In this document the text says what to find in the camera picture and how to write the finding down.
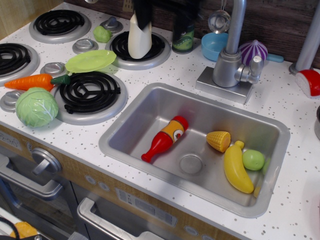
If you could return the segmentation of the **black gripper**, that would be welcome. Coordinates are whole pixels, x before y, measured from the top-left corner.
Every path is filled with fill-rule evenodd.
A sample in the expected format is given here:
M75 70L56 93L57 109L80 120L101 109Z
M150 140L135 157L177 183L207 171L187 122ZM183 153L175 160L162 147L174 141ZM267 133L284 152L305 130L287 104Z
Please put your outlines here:
M200 10L199 0L133 0L138 27L143 30L151 21L153 8L158 7L176 14L172 41L178 41L181 34L192 25Z

